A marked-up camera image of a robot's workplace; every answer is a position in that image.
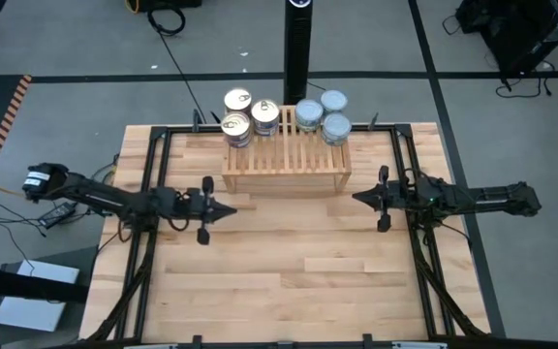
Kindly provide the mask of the black beam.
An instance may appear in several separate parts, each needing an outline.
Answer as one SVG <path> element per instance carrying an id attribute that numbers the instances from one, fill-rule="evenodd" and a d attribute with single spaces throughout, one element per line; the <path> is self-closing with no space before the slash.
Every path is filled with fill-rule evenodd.
<path id="1" fill-rule="evenodd" d="M 76 283 L 19 275 L 0 270 L 0 296 L 84 303 L 88 291 L 87 286 Z"/>

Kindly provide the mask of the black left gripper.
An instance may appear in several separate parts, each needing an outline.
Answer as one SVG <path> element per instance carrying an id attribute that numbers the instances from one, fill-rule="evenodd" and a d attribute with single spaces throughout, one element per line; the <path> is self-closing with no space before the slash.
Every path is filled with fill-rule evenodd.
<path id="1" fill-rule="evenodd" d="M 185 220 L 199 220 L 200 227 L 197 230 L 197 243 L 200 245 L 208 245 L 210 243 L 210 233 L 207 231 L 206 224 L 209 222 L 208 215 L 211 210 L 211 195 L 214 191 L 214 180 L 211 176 L 205 176 L 201 181 L 201 188 L 203 192 L 203 204 L 198 209 L 191 210 L 184 202 L 182 204 L 182 216 Z M 212 222 L 226 218 L 228 216 L 237 214 L 237 209 L 231 206 L 221 204 L 214 200 L 212 202 Z"/>

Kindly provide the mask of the wooden slatted shelf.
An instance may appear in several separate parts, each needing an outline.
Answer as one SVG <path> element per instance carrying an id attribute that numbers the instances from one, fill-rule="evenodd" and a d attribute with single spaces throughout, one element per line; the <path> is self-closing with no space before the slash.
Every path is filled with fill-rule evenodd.
<path id="1" fill-rule="evenodd" d="M 222 176 L 229 191 L 244 178 L 322 178 L 332 180 L 334 190 L 342 191 L 352 174 L 348 142 L 327 144 L 320 130 L 304 133 L 297 129 L 295 108 L 283 106 L 279 130 L 270 137 L 251 137 L 248 146 L 227 147 Z"/>

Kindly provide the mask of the black equipment cabinet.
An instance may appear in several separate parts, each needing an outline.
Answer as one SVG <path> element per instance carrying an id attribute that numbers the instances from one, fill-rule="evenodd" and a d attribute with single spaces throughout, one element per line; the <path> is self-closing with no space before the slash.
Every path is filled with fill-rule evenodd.
<path id="1" fill-rule="evenodd" d="M 558 0 L 462 0 L 454 17 L 478 32 L 502 75 L 533 71 L 558 47 Z"/>

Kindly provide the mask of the white board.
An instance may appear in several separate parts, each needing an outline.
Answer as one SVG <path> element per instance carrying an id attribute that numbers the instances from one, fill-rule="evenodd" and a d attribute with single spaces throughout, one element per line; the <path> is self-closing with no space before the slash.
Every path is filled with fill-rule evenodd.
<path id="1" fill-rule="evenodd" d="M 24 260 L 16 273 L 74 284 L 78 281 L 80 270 L 37 260 Z M 53 333 L 62 318 L 65 306 L 63 301 L 44 299 L 41 289 L 38 289 L 36 297 L 6 296 L 0 303 L 0 325 Z"/>

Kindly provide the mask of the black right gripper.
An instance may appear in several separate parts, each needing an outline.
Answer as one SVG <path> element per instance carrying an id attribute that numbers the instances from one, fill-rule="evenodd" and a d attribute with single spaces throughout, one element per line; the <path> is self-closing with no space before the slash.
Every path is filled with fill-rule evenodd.
<path id="1" fill-rule="evenodd" d="M 355 200 L 370 206 L 374 210 L 379 209 L 380 202 L 380 218 L 377 223 L 377 229 L 381 233 L 387 232 L 391 227 L 391 217 L 388 214 L 390 208 L 397 208 L 405 210 L 407 205 L 403 207 L 393 207 L 388 203 L 388 180 L 389 177 L 389 167 L 383 165 L 379 170 L 379 184 L 374 187 L 356 192 L 353 194 Z M 405 175 L 401 175 L 396 181 L 401 181 L 404 185 L 408 186 L 408 178 Z"/>

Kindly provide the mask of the black power adapter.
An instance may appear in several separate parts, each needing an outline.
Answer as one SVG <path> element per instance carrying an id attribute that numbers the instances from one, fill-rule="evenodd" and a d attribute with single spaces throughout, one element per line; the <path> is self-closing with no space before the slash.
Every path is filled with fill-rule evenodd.
<path id="1" fill-rule="evenodd" d="M 71 218 L 77 210 L 77 203 L 66 202 L 56 205 L 52 210 L 43 214 L 37 219 L 40 226 L 45 229 L 50 229 L 64 220 Z"/>

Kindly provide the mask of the black floor equipment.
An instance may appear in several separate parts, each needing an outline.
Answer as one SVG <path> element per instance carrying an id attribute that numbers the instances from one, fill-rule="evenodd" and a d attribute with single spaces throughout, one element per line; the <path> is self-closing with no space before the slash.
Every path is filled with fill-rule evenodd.
<path id="1" fill-rule="evenodd" d="M 202 5 L 202 0 L 126 0 L 129 8 L 135 13 L 149 10 L 165 9 L 169 7 L 196 8 Z"/>

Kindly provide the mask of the black aluminium table frame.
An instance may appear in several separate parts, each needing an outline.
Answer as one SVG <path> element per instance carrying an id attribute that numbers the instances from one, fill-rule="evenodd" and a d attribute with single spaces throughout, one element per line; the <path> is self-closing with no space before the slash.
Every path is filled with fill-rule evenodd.
<path id="1" fill-rule="evenodd" d="M 337 191 L 330 176 L 245 177 L 226 190 L 219 134 L 171 141 L 166 183 L 185 189 L 215 180 L 236 214 L 210 228 L 162 224 L 142 339 L 146 343 L 356 341 L 427 336 L 406 219 L 386 233 L 354 194 L 394 163 L 388 133 L 350 137 L 352 174 Z"/>

